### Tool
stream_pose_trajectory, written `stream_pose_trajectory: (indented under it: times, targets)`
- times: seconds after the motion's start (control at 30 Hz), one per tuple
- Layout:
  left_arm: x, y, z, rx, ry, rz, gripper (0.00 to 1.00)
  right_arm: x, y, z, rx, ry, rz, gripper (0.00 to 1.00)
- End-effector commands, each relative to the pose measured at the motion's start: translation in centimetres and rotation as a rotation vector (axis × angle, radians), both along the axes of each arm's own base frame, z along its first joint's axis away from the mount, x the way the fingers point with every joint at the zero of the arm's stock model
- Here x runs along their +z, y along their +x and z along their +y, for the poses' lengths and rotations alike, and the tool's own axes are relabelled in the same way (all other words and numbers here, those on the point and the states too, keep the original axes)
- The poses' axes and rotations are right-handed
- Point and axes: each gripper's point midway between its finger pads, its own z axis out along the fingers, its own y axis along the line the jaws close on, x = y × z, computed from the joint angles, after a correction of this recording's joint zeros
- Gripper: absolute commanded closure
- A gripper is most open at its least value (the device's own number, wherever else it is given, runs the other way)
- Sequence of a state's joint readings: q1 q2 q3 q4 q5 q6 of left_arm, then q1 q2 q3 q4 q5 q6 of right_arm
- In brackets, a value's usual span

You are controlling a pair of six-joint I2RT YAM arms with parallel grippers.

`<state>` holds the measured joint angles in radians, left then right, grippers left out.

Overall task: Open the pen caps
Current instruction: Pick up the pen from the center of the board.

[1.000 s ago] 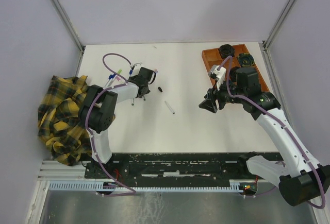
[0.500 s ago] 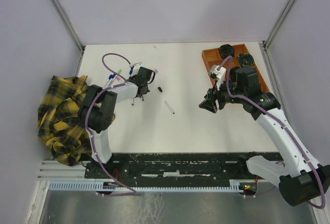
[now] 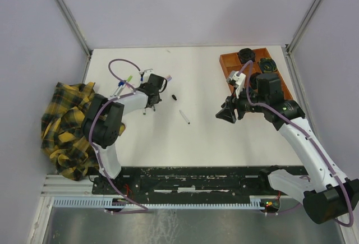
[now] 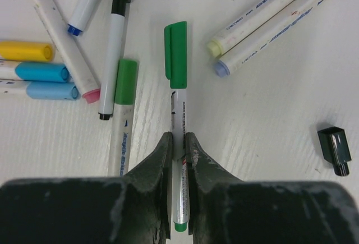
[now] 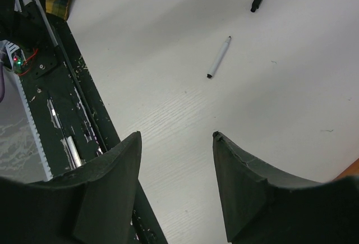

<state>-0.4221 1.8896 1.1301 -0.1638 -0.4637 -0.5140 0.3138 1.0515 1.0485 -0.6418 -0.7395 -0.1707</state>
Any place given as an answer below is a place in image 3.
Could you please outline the black marker pen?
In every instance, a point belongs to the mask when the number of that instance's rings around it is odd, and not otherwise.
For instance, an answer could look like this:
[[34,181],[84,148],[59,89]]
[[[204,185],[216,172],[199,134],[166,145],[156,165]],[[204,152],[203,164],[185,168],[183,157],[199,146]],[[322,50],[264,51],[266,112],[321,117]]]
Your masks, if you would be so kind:
[[179,113],[180,113],[180,115],[182,116],[182,118],[186,121],[186,123],[188,124],[188,125],[190,125],[190,120],[187,118],[187,116],[184,114],[184,112],[182,111],[182,110],[179,110]]

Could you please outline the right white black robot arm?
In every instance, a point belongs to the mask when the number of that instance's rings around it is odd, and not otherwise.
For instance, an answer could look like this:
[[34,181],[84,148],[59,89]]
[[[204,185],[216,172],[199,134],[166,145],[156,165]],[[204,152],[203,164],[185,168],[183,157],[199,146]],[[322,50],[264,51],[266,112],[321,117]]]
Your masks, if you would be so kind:
[[264,194],[274,190],[283,192],[303,205],[307,215],[316,224],[348,214],[353,224],[353,211],[358,203],[358,180],[350,180],[339,169],[311,131],[304,111],[294,100],[284,97],[281,80],[276,73],[257,76],[257,90],[249,92],[246,75],[232,71],[227,83],[234,87],[216,118],[230,123],[241,120],[246,113],[262,113],[287,140],[308,174],[308,180],[296,177],[285,169],[272,166],[257,180]]

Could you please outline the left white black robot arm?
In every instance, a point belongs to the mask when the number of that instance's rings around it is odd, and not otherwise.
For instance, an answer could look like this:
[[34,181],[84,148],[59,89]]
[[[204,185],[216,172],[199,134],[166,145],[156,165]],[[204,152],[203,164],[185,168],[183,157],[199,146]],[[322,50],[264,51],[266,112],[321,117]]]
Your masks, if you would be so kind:
[[106,98],[95,94],[81,130],[93,147],[99,164],[99,172],[105,179],[105,188],[113,194],[123,190],[124,180],[118,176],[121,165],[117,158],[116,141],[120,135],[122,117],[133,111],[152,108],[161,102],[168,84],[164,77],[151,73],[140,81],[133,93]]

